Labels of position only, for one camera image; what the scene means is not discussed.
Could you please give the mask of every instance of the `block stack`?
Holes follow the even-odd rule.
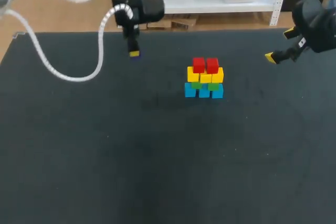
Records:
[[[184,84],[185,97],[220,99],[224,97],[224,72],[217,58],[194,58],[187,68],[188,82]]]

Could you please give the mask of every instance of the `black table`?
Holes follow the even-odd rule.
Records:
[[[0,66],[0,223],[336,223],[335,51],[275,66],[282,30],[105,35],[102,72],[69,83],[27,35]],[[39,34],[84,76],[97,34]],[[218,57],[226,100],[186,99],[193,57]]]

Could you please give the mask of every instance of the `yellow block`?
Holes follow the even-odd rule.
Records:
[[[276,64],[276,62],[273,60],[273,58],[272,58],[272,54],[273,54],[273,52],[270,52],[270,53],[268,53],[268,54],[265,54],[265,57],[266,57],[266,59],[269,61],[269,62],[272,62],[273,64]]]
[[[224,71],[223,68],[218,69],[218,73],[212,75],[212,83],[222,83],[224,81]]]
[[[140,56],[140,51],[132,51],[130,52],[130,57],[138,57]]]
[[[204,70],[204,73],[200,73],[200,83],[211,83],[211,77],[212,74],[207,73],[206,70]]]
[[[187,74],[188,74],[188,82],[198,82],[199,79],[199,73],[194,73],[193,67],[187,68]]]
[[[285,31],[283,34],[288,33],[290,31],[293,31],[295,27],[289,28],[287,31]]]

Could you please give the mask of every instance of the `blue block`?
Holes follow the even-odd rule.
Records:
[[[199,98],[209,98],[210,97],[210,91],[208,90],[208,84],[203,84],[199,92],[200,92]]]
[[[196,89],[193,89],[189,82],[184,84],[184,95],[185,97],[196,97]]]
[[[224,97],[224,88],[223,84],[219,84],[219,89],[217,91],[212,91],[213,99],[222,99]]]

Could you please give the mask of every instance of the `wooden floor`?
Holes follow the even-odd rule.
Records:
[[[84,4],[73,4],[63,0],[14,0],[11,9],[18,11],[30,23],[34,31],[98,31],[100,22],[111,0],[91,0]],[[106,31],[118,31],[113,18]],[[223,15],[202,15],[196,30],[216,29],[261,29],[269,28],[270,13],[231,13]],[[282,13],[278,27],[291,27],[290,13]],[[25,31],[15,18],[0,19],[0,61],[12,36]]]

